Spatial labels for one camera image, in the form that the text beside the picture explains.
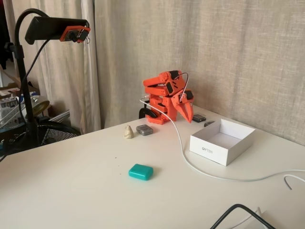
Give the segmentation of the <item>orange gripper body black servo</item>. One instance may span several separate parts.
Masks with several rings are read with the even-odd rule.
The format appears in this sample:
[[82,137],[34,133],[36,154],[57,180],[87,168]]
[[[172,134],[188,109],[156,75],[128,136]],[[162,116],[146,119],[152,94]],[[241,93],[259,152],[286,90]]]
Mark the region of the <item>orange gripper body black servo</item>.
[[176,110],[190,110],[193,105],[194,95],[190,90],[180,90],[171,98]]

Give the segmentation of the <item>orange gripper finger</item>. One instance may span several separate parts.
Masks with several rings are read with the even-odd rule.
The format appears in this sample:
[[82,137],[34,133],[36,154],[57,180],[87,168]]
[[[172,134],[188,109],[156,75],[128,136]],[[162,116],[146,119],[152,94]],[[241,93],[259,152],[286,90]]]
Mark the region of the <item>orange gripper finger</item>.
[[191,122],[193,119],[193,101],[188,100],[186,103],[186,111],[187,111],[187,120]]
[[178,104],[176,106],[176,110],[183,116],[183,118],[187,120],[187,111],[186,111],[186,104]]

